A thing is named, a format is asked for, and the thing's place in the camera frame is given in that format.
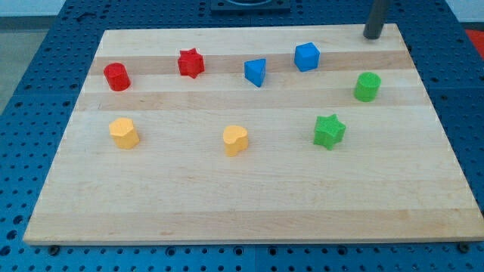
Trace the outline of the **grey cylindrical robot arm stick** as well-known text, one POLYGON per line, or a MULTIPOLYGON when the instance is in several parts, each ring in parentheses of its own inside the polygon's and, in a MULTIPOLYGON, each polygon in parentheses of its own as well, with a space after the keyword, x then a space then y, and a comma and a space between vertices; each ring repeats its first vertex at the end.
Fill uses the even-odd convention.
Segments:
POLYGON ((374 0, 365 24, 363 36, 366 39, 380 38, 389 10, 390 0, 374 0))

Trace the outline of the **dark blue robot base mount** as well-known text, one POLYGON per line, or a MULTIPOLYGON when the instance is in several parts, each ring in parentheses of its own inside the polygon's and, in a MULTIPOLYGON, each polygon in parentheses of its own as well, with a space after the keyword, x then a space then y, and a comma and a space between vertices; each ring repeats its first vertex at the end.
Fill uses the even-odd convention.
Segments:
POLYGON ((290 11, 291 0, 209 0, 213 13, 290 11))

